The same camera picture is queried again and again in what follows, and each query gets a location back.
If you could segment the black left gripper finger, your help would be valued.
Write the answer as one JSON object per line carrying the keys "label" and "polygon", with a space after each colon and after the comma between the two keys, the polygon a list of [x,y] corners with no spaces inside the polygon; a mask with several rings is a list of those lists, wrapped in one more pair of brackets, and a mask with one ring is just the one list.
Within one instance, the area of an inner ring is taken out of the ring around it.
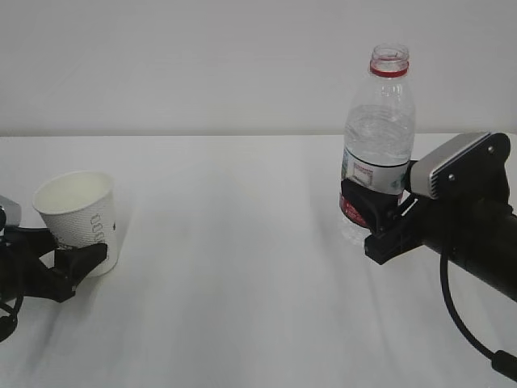
{"label": "black left gripper finger", "polygon": [[4,236],[10,243],[21,243],[27,246],[28,250],[38,259],[57,249],[56,240],[47,228],[8,226],[4,231]]}
{"label": "black left gripper finger", "polygon": [[82,248],[57,249],[54,253],[54,276],[58,297],[73,297],[78,285],[107,258],[106,243]]}

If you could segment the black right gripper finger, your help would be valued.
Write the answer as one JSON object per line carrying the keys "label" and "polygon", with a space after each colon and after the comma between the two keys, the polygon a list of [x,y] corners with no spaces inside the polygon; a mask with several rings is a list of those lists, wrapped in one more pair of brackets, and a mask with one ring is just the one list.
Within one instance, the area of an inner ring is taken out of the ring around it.
{"label": "black right gripper finger", "polygon": [[370,235],[364,241],[365,255],[379,265],[420,247],[422,240],[407,234]]}
{"label": "black right gripper finger", "polygon": [[339,207],[354,224],[378,234],[395,222],[401,198],[402,194],[376,192],[345,179],[341,182]]}

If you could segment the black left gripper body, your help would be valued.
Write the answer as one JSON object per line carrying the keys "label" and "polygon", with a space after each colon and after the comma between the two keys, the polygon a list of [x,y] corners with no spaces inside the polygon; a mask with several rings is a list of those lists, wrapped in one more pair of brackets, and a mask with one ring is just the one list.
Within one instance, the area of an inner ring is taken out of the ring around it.
{"label": "black left gripper body", "polygon": [[21,243],[1,237],[1,299],[36,297],[64,302],[71,297],[58,297],[54,276],[55,250],[36,258]]}

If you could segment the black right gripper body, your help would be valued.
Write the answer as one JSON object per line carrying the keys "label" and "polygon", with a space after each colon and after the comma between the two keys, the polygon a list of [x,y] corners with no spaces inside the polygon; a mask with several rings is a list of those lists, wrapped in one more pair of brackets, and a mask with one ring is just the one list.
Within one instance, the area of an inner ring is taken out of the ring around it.
{"label": "black right gripper body", "polygon": [[509,203],[506,161],[511,141],[490,133],[439,177],[437,200],[409,192],[414,204],[397,234],[444,255],[511,300],[516,299],[516,215]]}

